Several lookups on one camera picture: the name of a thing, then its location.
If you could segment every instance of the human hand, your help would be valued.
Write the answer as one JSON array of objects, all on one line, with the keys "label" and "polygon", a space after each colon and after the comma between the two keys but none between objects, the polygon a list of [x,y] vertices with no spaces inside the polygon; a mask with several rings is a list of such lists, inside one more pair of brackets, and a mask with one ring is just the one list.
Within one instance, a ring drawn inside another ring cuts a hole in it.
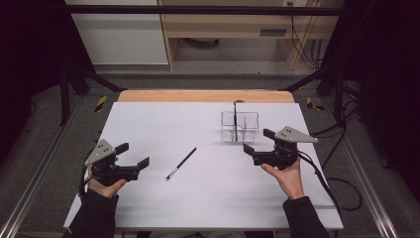
[{"label": "human hand", "polygon": [[262,164],[262,169],[275,177],[278,184],[280,184],[281,189],[286,193],[289,199],[293,200],[305,196],[303,192],[302,177],[300,175],[299,158],[297,158],[293,165],[282,171],[267,164]]},{"label": "human hand", "polygon": [[[88,172],[89,172],[89,175],[91,176],[92,175],[91,166],[89,166]],[[121,187],[123,187],[124,184],[126,184],[126,182],[127,182],[126,180],[120,179],[110,186],[105,186],[102,183],[100,183],[98,180],[96,180],[95,178],[92,178],[87,183],[87,186],[91,190],[95,191],[96,193],[102,196],[112,198],[117,195],[118,190],[120,190]]]}]

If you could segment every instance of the white table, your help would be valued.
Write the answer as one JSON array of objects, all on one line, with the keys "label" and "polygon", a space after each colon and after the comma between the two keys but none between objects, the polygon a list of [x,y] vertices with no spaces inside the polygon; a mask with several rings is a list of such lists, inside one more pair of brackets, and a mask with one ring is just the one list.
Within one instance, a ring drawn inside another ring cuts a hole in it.
[{"label": "white table", "polygon": [[[256,151],[271,151],[273,141],[263,128],[274,132],[291,126],[308,133],[295,103],[239,103],[237,110],[258,112],[260,129],[251,144]],[[139,180],[119,192],[116,226],[124,230],[277,230],[288,228],[281,207],[286,195],[276,180],[253,165],[241,143],[221,142],[221,113],[233,103],[116,102],[101,139],[114,147],[129,143],[119,156],[120,166],[151,158]],[[166,176],[194,148],[197,151],[176,172]],[[320,168],[312,144],[298,144]],[[327,229],[342,229],[333,202],[302,161],[305,194],[311,197]],[[80,206],[75,199],[64,227]]]}]

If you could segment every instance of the black sleeve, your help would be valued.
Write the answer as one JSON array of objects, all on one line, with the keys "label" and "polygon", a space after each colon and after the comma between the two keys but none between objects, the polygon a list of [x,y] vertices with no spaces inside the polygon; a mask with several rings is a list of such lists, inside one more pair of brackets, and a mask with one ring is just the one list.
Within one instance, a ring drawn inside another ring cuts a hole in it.
[{"label": "black sleeve", "polygon": [[62,238],[114,237],[117,203],[118,195],[108,198],[88,189]]},{"label": "black sleeve", "polygon": [[330,237],[308,196],[288,199],[283,209],[290,227],[290,237]]}]

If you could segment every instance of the floor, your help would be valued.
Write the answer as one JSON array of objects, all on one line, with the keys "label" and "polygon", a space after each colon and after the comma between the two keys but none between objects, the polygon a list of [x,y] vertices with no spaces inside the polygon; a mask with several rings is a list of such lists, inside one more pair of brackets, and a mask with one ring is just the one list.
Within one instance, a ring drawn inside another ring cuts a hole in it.
[{"label": "floor", "polygon": [[[173,71],[150,67],[139,71],[141,68],[131,67],[125,72],[115,68],[101,68],[100,72],[110,81],[128,88],[276,90],[314,70],[301,63],[297,70],[289,71],[278,52],[279,46],[272,40],[223,40],[216,48],[191,46],[182,41]],[[64,128],[58,126],[58,87],[33,98],[33,114],[0,168],[1,232],[10,232],[15,237],[60,237],[68,206],[77,191],[81,160],[97,142],[112,102],[118,98],[118,93],[90,79],[87,82],[91,88],[88,95],[70,93],[73,114],[71,123]],[[319,81],[313,81],[293,93],[310,132],[335,123],[331,116],[333,95],[319,97],[314,90],[317,83]],[[99,97],[104,95],[107,96],[104,107],[101,112],[94,112]],[[308,107],[308,97],[313,105],[324,109]],[[344,99],[350,102],[353,97],[346,94]],[[357,106],[350,102],[347,112]],[[340,131],[336,128],[325,134],[327,137],[315,145],[321,163],[338,142]],[[347,123],[344,140],[324,169],[326,177],[351,182],[363,196],[359,209],[343,211],[345,228],[340,237],[420,237],[419,203],[399,173],[384,169],[380,158],[363,115],[354,114]],[[362,175],[355,170],[355,163],[360,163]],[[360,198],[351,186],[335,179],[330,179],[329,185],[342,207],[358,206]],[[4,230],[11,220],[13,229]],[[380,227],[384,222],[387,228]],[[277,232],[277,237],[288,237],[288,234]]]}]

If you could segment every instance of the black wire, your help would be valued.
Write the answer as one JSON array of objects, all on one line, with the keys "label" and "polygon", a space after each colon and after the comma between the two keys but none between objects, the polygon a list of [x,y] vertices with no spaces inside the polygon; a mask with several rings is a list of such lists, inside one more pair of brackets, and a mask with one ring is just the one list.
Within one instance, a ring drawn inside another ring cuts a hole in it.
[{"label": "black wire", "polygon": [[[346,105],[344,106],[344,111],[346,111],[346,110],[347,110],[347,107],[349,106],[349,104],[350,104],[350,103],[352,103],[352,102],[356,102],[356,101],[357,101],[357,100],[351,100],[351,101],[347,102],[347,103],[346,103]],[[348,114],[348,115],[344,116],[344,118],[345,118],[345,119],[347,119],[348,117],[352,116],[352,115],[353,115],[356,111],[358,111],[358,110],[359,110],[359,108],[356,108],[356,109],[352,110],[351,112],[349,112],[349,114]],[[319,134],[323,134],[323,133],[326,133],[326,132],[331,131],[332,129],[336,128],[338,125],[339,125],[339,124],[338,124],[338,123],[336,123],[336,124],[334,124],[334,125],[332,125],[332,126],[330,126],[330,127],[326,128],[326,129],[324,129],[324,130],[322,130],[322,131],[313,132],[313,133],[310,133],[309,135],[310,135],[310,136],[312,136],[312,137],[316,137],[316,136],[317,136],[317,135],[319,135]]]},{"label": "black wire", "polygon": [[353,185],[351,182],[349,182],[347,180],[344,180],[344,179],[341,179],[341,178],[330,177],[330,178],[326,178],[326,180],[336,180],[336,181],[341,181],[343,183],[346,183],[347,185],[351,186],[356,191],[356,193],[358,194],[359,204],[357,206],[351,207],[351,208],[342,206],[341,209],[347,210],[347,211],[356,211],[356,210],[359,210],[362,207],[362,205],[364,203],[364,200],[362,198],[361,192],[358,190],[358,188],[355,185]]},{"label": "black wire", "polygon": [[341,131],[339,131],[339,132],[337,132],[337,133],[334,133],[334,134],[331,134],[331,135],[328,135],[328,136],[317,136],[316,138],[317,138],[317,139],[321,139],[321,138],[330,138],[330,137],[337,136],[337,135],[339,135],[339,134],[341,134],[341,133],[343,133],[343,132],[344,132],[344,130],[341,130]]},{"label": "black wire", "polygon": [[[297,36],[297,33],[296,33],[296,31],[294,30],[294,21],[293,21],[293,16],[290,16],[290,19],[291,19],[291,42],[293,43],[294,48],[297,50],[297,53],[300,55],[300,58],[302,59],[302,61],[305,63],[305,65],[306,65],[307,67],[310,67],[310,68],[315,68],[315,67],[314,67],[313,62],[312,62],[311,60],[309,60],[308,56],[306,55],[306,53],[305,53],[305,49],[303,48],[302,43],[300,42],[299,36]],[[304,58],[303,58],[303,56],[302,56],[302,53],[301,53],[301,52],[300,52],[300,50],[297,48],[296,44],[294,44],[293,34],[296,34],[297,41],[298,41],[298,42],[299,42],[299,44],[300,44],[300,47],[301,47],[301,49],[302,49],[302,51],[303,51],[303,54],[305,55],[306,59],[312,63],[312,65],[308,65],[308,63],[306,63],[305,59],[304,59]]]},{"label": "black wire", "polygon": [[321,66],[321,59],[319,58],[320,54],[321,54],[321,44],[322,44],[322,40],[319,40],[318,42],[318,51],[317,51],[317,56],[314,57],[314,51],[315,51],[315,43],[317,40],[312,40],[312,45],[311,45],[311,59],[312,62],[315,64],[315,68],[318,70]]},{"label": "black wire", "polygon": [[325,167],[327,166],[328,162],[331,160],[334,152],[339,147],[340,143],[343,141],[344,136],[346,135],[346,123],[344,124],[343,128],[343,134],[340,136],[340,139],[337,141],[336,145],[334,146],[333,150],[331,150],[330,154],[327,156],[327,159],[325,160],[324,164],[322,165],[322,170],[325,170]]},{"label": "black wire", "polygon": [[339,215],[341,217],[341,210],[340,210],[339,202],[337,201],[337,199],[334,196],[334,194],[331,191],[331,189],[328,188],[327,183],[325,182],[324,178],[322,177],[322,174],[321,174],[320,170],[315,166],[315,164],[313,163],[312,159],[308,155],[306,155],[305,153],[303,153],[301,151],[298,151],[297,156],[300,159],[302,159],[305,162],[307,162],[315,170],[315,175],[317,175],[318,180],[321,182],[321,185],[324,187],[325,191],[327,191],[327,193],[330,196],[331,200],[334,202],[334,205],[336,206],[337,212],[339,213]]}]

